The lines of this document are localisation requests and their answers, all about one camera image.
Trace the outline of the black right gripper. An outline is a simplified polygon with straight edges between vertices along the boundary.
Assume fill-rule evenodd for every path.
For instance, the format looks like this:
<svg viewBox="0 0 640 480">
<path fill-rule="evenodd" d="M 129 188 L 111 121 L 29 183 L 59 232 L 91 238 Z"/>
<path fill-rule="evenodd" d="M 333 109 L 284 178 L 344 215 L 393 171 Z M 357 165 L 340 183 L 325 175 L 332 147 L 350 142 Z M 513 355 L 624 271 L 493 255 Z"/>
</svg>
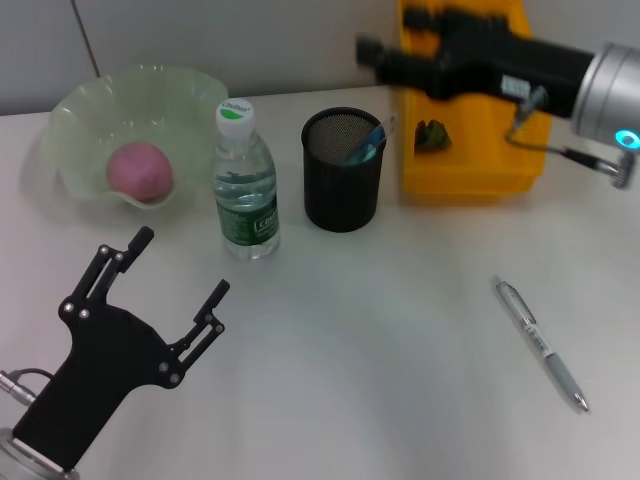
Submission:
<svg viewBox="0 0 640 480">
<path fill-rule="evenodd" d="M 504 14 L 475 13 L 458 7 L 430 10 L 407 6 L 403 27 L 440 36 L 433 53 L 410 53 L 380 40 L 358 36 L 356 63 L 370 69 L 379 83 L 410 87 L 437 100 L 481 93 L 514 101 L 503 85 L 506 77 L 542 87 L 542 110 L 569 118 L 595 54 L 514 34 Z"/>
</svg>

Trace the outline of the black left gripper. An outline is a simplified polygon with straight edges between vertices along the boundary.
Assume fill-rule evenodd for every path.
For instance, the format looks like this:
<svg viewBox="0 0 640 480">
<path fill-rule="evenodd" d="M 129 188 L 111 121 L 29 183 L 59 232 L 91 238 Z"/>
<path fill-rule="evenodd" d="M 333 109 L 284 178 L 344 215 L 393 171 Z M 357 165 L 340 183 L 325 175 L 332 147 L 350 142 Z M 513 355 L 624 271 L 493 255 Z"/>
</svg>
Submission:
<svg viewBox="0 0 640 480">
<path fill-rule="evenodd" d="M 230 289 L 224 279 L 194 316 L 189 332 L 169 346 L 130 312 L 101 304 L 117 276 L 153 238 L 154 231 L 143 226 L 125 251 L 101 245 L 73 299 L 59 307 L 71 334 L 70 353 L 14 426 L 13 436 L 63 469 L 76 467 L 130 392 L 146 385 L 177 387 L 181 374 L 225 331 L 215 316 Z"/>
</svg>

